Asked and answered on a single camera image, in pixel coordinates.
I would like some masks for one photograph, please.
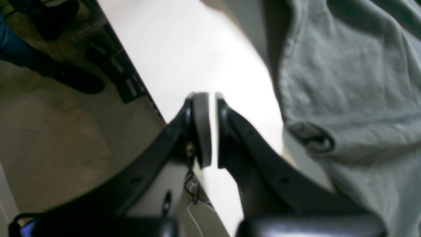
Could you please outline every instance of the person's foot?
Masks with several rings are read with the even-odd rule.
[[[67,0],[58,6],[46,8],[38,16],[33,17],[32,21],[44,40],[55,40],[78,11],[79,1]]]
[[[104,89],[101,79],[77,67],[62,66],[53,78],[85,94],[97,94]]]

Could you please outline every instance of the pant leg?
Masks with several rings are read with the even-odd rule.
[[[0,13],[0,59],[27,67],[43,76],[56,75],[61,64],[45,53],[33,48],[9,28]]]
[[[18,12],[30,18],[39,15],[47,8],[41,0],[9,0],[9,3]]]

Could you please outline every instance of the blue jeans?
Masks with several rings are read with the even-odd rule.
[[[30,18],[42,13],[46,8],[40,0],[9,0],[9,3],[17,11]],[[47,77],[56,75],[61,66],[58,61],[33,48],[13,33],[1,13],[0,59],[21,67],[27,67]]]

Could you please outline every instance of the black shoe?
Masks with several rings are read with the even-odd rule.
[[[58,6],[46,8],[38,16],[33,17],[32,21],[44,40],[55,40],[78,11],[79,1],[67,0]]]
[[[53,78],[85,94],[97,94],[104,89],[101,79],[77,67],[63,66]]]

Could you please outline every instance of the gray fabric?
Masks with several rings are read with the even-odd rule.
[[[420,236],[421,7],[291,0],[275,81],[284,125],[391,237]]]

